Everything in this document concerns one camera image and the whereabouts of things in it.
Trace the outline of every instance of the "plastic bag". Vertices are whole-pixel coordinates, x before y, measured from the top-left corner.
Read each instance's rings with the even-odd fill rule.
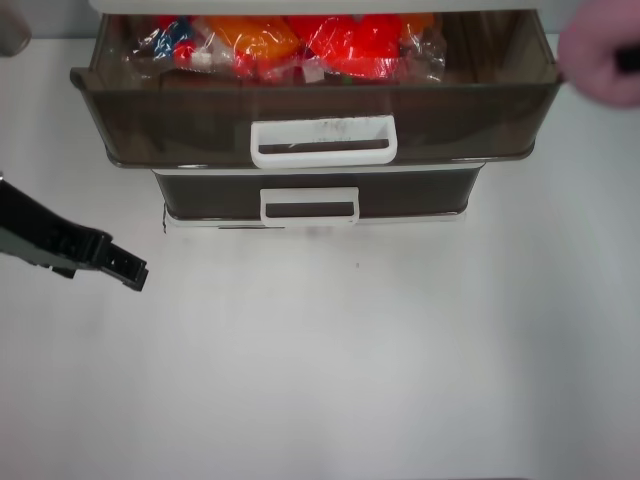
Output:
[[[183,69],[265,83],[324,73],[366,80],[439,80],[446,44],[433,14],[157,16],[132,59],[144,74]]]

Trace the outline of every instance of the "plastic drawer unit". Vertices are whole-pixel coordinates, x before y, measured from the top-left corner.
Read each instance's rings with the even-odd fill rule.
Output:
[[[527,157],[560,86],[535,3],[94,0],[88,68],[71,72],[119,167],[152,170],[173,219],[216,226],[353,225],[458,214],[486,162]],[[438,82],[265,85],[127,61],[141,15],[429,9]]]

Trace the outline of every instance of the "toy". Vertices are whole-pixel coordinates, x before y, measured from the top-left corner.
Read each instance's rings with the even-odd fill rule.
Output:
[[[159,24],[164,25],[168,20],[163,18]],[[187,17],[178,17],[165,29],[159,27],[157,35],[153,39],[154,58],[171,58],[175,47],[186,40],[193,40],[193,29]]]
[[[422,40],[422,34],[427,28],[436,26],[436,16],[433,13],[407,13],[400,15],[402,21],[402,45],[415,46]]]
[[[205,17],[211,30],[241,55],[277,60],[293,55],[300,40],[282,17]]]
[[[288,17],[302,41],[336,73],[368,79],[393,75],[400,63],[398,15]]]
[[[196,52],[196,42],[191,39],[178,42],[173,49],[173,60],[178,67],[189,68],[191,58]]]
[[[154,23],[164,32],[172,23],[177,22],[179,19],[179,15],[158,15],[154,18]]]

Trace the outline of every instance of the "white wall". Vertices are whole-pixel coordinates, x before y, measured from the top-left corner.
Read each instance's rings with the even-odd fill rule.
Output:
[[[542,21],[548,32],[557,32],[583,0],[540,0]],[[98,15],[87,0],[17,0],[35,37],[93,37]]]

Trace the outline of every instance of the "orange plastic bag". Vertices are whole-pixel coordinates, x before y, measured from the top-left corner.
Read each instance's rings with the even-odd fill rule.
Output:
[[[407,13],[400,15],[402,21],[402,44],[415,45],[422,38],[427,28],[436,25],[436,16],[433,13]]]
[[[300,40],[282,17],[205,17],[211,30],[238,54],[255,60],[292,56]]]

